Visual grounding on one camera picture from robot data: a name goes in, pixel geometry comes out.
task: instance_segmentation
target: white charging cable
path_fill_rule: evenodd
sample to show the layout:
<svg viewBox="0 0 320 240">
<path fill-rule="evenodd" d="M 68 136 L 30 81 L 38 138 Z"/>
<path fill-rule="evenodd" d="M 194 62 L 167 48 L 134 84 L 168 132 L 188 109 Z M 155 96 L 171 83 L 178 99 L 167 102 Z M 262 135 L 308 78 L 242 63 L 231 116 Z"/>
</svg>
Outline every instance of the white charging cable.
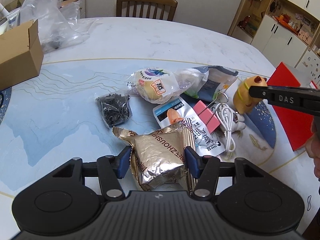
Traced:
<svg viewBox="0 0 320 240">
<path fill-rule="evenodd" d="M 227 104 L 221 104 L 215 113 L 217 119 L 224 128 L 224 136 L 226 137 L 226 152 L 231 153 L 236 149 L 235 141 L 233 140 L 232 133 L 232 123 L 234 118 L 234 111 Z"/>
</svg>

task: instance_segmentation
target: orange tray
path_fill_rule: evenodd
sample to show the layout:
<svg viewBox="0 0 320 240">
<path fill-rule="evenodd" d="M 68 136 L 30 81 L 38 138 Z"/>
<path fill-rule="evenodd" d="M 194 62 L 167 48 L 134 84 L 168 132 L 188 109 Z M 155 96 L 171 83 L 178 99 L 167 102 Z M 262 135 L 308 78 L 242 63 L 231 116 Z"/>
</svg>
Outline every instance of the orange tray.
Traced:
<svg viewBox="0 0 320 240">
<path fill-rule="evenodd" d="M 295 35 L 298 35 L 298 32 L 292 28 L 289 24 L 287 24 L 284 20 L 280 20 L 279 17 L 275 17 L 278 23 L 280 23 L 284 28 L 288 29 L 289 31 L 293 32 Z"/>
</svg>

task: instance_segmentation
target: toy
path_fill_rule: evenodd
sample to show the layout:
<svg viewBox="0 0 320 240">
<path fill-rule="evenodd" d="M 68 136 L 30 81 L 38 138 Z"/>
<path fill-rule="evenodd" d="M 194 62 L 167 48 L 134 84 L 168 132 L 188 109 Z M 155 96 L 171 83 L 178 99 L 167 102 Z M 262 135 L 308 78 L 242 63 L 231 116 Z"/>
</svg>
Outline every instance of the toy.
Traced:
<svg viewBox="0 0 320 240">
<path fill-rule="evenodd" d="M 310 43 L 312 42 L 312 38 L 313 37 L 311 37 L 308 32 L 300 30 L 300 32 L 298 34 L 298 38 L 303 40 L 306 44 L 310 45 Z"/>
<path fill-rule="evenodd" d="M 256 104 L 262 99 L 252 98 L 249 95 L 249 88 L 251 86 L 267 87 L 267 79 L 260 76 L 253 76 L 244 80 L 238 87 L 233 96 L 233 104 L 235 105 L 239 114 L 250 112 Z"/>
</svg>

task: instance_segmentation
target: finger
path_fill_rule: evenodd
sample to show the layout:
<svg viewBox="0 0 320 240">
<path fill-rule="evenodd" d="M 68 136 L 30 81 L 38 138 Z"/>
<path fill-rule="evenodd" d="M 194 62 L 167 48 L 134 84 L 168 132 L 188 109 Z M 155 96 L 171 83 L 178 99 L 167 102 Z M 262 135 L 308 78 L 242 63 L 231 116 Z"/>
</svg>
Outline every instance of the finger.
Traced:
<svg viewBox="0 0 320 240">
<path fill-rule="evenodd" d="M 313 142 L 314 137 L 315 137 L 315 135 L 311 136 L 311 137 L 306 141 L 306 144 L 305 144 L 306 152 L 307 152 L 307 154 L 309 155 L 310 158 L 315 158 L 315 157 L 316 157 L 316 155 L 315 155 L 315 154 L 312 152 L 312 150 L 311 150 L 311 143 Z"/>
<path fill-rule="evenodd" d="M 320 159 L 314 158 L 313 163 L 315 164 L 316 169 L 320 170 Z"/>
<path fill-rule="evenodd" d="M 315 133 L 316 131 L 317 131 L 317 127 L 316 127 L 316 124 L 315 124 L 315 119 L 313 118 L 312 119 L 312 123 L 311 123 L 311 132 Z"/>
<path fill-rule="evenodd" d="M 320 140 L 316 134 L 306 142 L 306 151 L 310 158 L 320 158 Z"/>
<path fill-rule="evenodd" d="M 313 173 L 315 174 L 315 176 L 316 176 L 318 179 L 320 179 L 320 170 L 318 170 L 318 169 L 315 167 Z"/>
</svg>

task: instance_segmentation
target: cardboard box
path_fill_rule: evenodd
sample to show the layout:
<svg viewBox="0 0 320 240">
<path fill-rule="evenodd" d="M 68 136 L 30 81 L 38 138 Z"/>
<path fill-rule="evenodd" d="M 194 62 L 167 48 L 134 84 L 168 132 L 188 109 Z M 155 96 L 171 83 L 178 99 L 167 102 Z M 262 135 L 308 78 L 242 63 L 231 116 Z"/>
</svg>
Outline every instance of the cardboard box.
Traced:
<svg viewBox="0 0 320 240">
<path fill-rule="evenodd" d="M 43 57 L 37 20 L 0 35 L 0 91 L 38 76 Z"/>
</svg>

